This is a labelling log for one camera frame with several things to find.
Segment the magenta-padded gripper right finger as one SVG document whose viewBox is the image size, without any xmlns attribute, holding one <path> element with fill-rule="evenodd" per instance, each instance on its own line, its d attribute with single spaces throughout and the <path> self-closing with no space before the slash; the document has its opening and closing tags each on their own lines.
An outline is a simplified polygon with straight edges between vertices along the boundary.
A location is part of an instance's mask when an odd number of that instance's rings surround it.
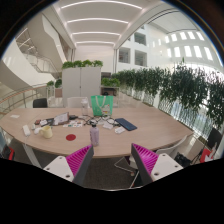
<svg viewBox="0 0 224 224">
<path fill-rule="evenodd" d="M 182 169 L 168 154 L 160 155 L 135 143 L 131 144 L 131 154 L 137 164 L 144 185 L 164 178 Z"/>
</svg>

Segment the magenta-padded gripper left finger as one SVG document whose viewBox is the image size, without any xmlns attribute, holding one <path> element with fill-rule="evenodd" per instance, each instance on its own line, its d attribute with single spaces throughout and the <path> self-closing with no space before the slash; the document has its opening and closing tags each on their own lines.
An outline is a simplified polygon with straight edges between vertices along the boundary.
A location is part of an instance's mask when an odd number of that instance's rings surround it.
<svg viewBox="0 0 224 224">
<path fill-rule="evenodd" d="M 67 157 L 56 157 L 44 170 L 81 186 L 93 155 L 93 146 L 88 145 Z"/>
</svg>

